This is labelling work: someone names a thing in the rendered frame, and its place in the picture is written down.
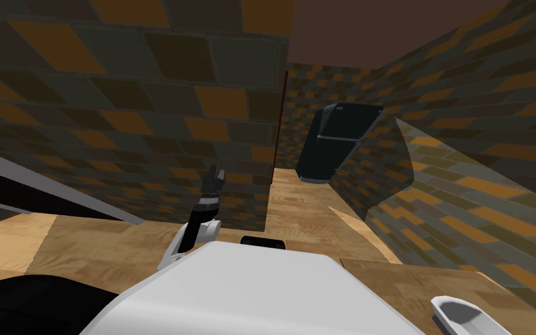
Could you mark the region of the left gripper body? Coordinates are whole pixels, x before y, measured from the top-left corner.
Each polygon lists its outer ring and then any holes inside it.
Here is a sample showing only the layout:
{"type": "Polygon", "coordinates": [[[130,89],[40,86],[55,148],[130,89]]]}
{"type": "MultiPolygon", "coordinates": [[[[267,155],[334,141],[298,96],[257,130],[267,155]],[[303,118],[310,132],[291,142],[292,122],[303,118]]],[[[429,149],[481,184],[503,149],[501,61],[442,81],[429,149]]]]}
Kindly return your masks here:
{"type": "Polygon", "coordinates": [[[223,179],[203,179],[199,203],[217,203],[223,187],[223,179]]]}

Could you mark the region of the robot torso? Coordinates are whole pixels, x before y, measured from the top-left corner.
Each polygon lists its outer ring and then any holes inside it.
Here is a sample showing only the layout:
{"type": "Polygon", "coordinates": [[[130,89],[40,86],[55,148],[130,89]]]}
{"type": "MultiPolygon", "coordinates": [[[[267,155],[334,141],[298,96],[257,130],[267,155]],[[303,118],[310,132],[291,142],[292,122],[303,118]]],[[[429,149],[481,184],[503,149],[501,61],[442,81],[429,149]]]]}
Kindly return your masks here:
{"type": "Polygon", "coordinates": [[[118,295],[80,335],[424,335],[322,254],[213,241],[118,295]]]}

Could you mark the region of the black refrigerator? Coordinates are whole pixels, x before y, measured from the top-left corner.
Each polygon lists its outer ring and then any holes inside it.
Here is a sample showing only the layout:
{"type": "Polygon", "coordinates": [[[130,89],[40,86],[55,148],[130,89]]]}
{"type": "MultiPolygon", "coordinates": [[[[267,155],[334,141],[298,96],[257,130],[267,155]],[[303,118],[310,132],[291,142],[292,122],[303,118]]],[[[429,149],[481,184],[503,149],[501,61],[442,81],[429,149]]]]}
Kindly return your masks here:
{"type": "Polygon", "coordinates": [[[328,183],[383,114],[383,106],[350,102],[319,109],[295,168],[299,180],[328,183]]]}

